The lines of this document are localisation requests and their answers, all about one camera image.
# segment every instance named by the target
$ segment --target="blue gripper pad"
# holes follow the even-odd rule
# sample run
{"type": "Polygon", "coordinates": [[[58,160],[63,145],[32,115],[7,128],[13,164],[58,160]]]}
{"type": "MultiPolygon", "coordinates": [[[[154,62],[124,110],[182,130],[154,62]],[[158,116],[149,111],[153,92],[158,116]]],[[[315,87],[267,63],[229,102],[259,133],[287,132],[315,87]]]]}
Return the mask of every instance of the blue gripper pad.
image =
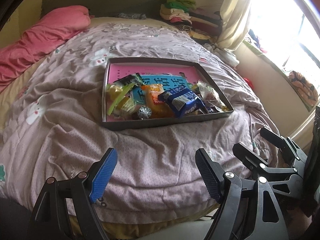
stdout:
{"type": "Polygon", "coordinates": [[[91,192],[89,194],[90,203],[95,203],[98,198],[102,197],[117,161],[117,151],[114,148],[109,148],[101,160],[95,162],[90,167],[88,171],[89,178],[87,180],[88,183],[91,183],[91,192]]]}
{"type": "Polygon", "coordinates": [[[196,151],[196,165],[210,194],[218,203],[223,201],[224,170],[219,163],[213,162],[204,149],[196,151]]]}

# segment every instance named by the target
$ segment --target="metal screw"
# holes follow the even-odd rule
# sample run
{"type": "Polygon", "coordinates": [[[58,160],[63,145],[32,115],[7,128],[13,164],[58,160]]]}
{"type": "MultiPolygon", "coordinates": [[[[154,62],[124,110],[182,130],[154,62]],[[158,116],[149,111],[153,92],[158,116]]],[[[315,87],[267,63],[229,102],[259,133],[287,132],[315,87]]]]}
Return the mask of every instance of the metal screw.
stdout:
{"type": "Polygon", "coordinates": [[[54,177],[50,177],[50,178],[47,179],[47,183],[48,184],[51,184],[53,182],[54,182],[54,177]]]}
{"type": "Polygon", "coordinates": [[[81,179],[84,179],[85,177],[87,176],[87,173],[82,171],[78,174],[78,177],[81,178],[81,179]]]}
{"type": "Polygon", "coordinates": [[[230,179],[235,176],[231,171],[227,171],[227,172],[225,173],[225,175],[226,175],[226,177],[228,177],[228,178],[230,178],[230,179]]]}
{"type": "Polygon", "coordinates": [[[267,182],[267,179],[265,177],[259,177],[258,180],[261,182],[261,183],[266,183],[267,182]]]}

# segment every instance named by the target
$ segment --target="bedspread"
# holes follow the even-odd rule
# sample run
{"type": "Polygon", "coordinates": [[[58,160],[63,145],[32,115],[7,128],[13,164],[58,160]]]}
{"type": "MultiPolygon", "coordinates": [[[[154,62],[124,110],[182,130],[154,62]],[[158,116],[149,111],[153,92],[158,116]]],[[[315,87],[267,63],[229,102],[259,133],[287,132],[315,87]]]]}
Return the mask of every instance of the bedspread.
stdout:
{"type": "MultiPolygon", "coordinates": [[[[277,132],[259,99],[230,67],[180,31],[103,24],[53,51],[15,101],[3,131],[0,196],[32,209],[45,180],[69,179],[100,160],[109,147],[118,164],[102,198],[101,220],[144,224],[185,217],[213,205],[195,164],[204,148],[225,170],[249,171],[232,154],[235,143],[277,163],[276,148],[259,135],[277,132]],[[167,127],[110,131],[101,127],[101,94],[110,57],[161,57],[200,63],[234,108],[228,118],[167,127]]],[[[71,200],[70,214],[75,215],[71,200]]]]}

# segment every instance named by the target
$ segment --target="headboard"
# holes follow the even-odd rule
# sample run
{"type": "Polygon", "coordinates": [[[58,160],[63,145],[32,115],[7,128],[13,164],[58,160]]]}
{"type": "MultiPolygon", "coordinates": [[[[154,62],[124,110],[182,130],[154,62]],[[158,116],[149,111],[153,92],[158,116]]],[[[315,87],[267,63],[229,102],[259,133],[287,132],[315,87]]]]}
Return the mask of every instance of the headboard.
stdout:
{"type": "Polygon", "coordinates": [[[95,17],[114,17],[118,13],[141,13],[159,19],[160,5],[166,0],[43,0],[41,17],[59,7],[83,5],[95,17]]]}

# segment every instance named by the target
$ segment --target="green folded clothing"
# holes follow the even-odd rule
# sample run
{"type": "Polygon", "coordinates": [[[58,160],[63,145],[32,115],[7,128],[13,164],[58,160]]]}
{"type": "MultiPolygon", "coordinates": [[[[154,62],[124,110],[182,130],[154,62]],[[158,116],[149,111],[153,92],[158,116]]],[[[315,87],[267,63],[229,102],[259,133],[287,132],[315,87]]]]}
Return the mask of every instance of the green folded clothing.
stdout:
{"type": "Polygon", "coordinates": [[[189,9],[183,6],[180,2],[169,2],[165,3],[164,6],[166,6],[169,9],[181,9],[184,10],[185,13],[189,12],[189,9]]]}
{"type": "Polygon", "coordinates": [[[167,3],[171,3],[171,2],[178,2],[184,7],[196,9],[195,0],[167,0],[167,3]]]}

